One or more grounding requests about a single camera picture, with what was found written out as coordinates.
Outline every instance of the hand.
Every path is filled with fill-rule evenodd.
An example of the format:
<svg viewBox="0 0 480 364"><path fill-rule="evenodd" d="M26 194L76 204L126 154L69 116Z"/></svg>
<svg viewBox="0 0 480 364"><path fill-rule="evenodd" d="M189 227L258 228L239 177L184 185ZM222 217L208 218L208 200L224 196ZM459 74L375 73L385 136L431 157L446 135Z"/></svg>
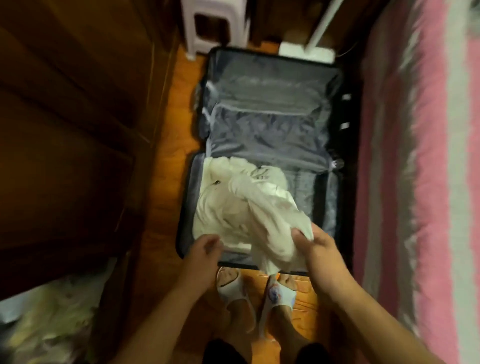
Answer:
<svg viewBox="0 0 480 364"><path fill-rule="evenodd" d="M183 260L176 286L197 301L212 284L222 251L218 235L199 237Z"/></svg>
<svg viewBox="0 0 480 364"><path fill-rule="evenodd" d="M292 238L297 249L307 262L313 289L319 296L340 304L348 298L350 290L357 284L347 269L335 240L312 223L313 242L300 230L292 229Z"/></svg>

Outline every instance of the black shorts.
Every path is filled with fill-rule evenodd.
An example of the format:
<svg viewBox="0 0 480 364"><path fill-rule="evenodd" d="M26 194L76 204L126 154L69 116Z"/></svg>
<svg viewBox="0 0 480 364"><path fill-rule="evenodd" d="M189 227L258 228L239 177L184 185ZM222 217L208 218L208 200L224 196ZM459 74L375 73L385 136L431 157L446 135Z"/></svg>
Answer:
<svg viewBox="0 0 480 364"><path fill-rule="evenodd" d="M322 344L313 342L304 346L295 360L295 364L330 364L330 356ZM247 364L246 360L233 346L222 339L215 339L207 344L202 364Z"/></svg>

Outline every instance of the white slipper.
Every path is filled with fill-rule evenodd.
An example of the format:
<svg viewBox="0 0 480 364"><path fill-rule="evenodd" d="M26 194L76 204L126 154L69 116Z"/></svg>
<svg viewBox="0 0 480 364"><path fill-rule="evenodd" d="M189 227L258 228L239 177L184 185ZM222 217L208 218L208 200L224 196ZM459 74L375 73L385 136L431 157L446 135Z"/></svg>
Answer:
<svg viewBox="0 0 480 364"><path fill-rule="evenodd" d="M285 287L283 284L278 283L276 275L268 277L267 286L265 287L265 302L260 315L260 322L258 329L260 331L260 337L265 340L275 341L265 336L265 325L267 323L268 314L272 308L276 306L288 306L293 310L295 299L297 298L297 291L291 290Z"/></svg>
<svg viewBox="0 0 480 364"><path fill-rule="evenodd" d="M221 267L218 272L216 273L216 290L220 295L220 298L227 307L231 302L236 300L245 300L248 303L248 307L250 308L250 313L252 315L253 325L247 333L251 333L255 330L257 324L257 315L255 314L255 310L253 309L252 303L250 298L248 297L247 291L245 286L243 285L243 277L239 269L237 269L238 275L237 277L230 283L227 283L225 286L219 287L218 286L218 274L224 267Z"/></svg>

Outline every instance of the suitcase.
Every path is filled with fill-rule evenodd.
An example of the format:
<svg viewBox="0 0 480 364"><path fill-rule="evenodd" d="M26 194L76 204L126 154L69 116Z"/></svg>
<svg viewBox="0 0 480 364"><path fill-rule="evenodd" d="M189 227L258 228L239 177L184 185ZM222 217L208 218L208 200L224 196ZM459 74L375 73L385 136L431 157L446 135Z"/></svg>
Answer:
<svg viewBox="0 0 480 364"><path fill-rule="evenodd" d="M226 47L210 51L197 108L205 148L192 156L187 174L176 238L181 258L194 242L206 157L280 167L298 208L338 238L343 161L331 149L331 130L343 122L343 83L341 70L328 64ZM257 269L250 255L228 251L219 265Z"/></svg>

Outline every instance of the white pole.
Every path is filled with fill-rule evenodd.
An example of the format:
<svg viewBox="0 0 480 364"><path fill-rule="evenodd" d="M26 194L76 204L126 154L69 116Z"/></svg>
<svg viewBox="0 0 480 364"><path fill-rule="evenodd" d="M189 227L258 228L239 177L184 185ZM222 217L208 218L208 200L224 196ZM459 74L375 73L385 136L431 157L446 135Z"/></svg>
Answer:
<svg viewBox="0 0 480 364"><path fill-rule="evenodd" d="M315 29L312 37L310 38L310 41L308 42L307 46L305 47L305 53L310 53L312 49L314 49L320 39L322 39L325 30L327 30L328 26L333 20L333 17L335 16L336 12L340 8L340 5L342 5L343 0L332 0L330 5L328 6L327 11L325 12L325 15L323 18L320 20L320 23L318 24L317 29Z"/></svg>

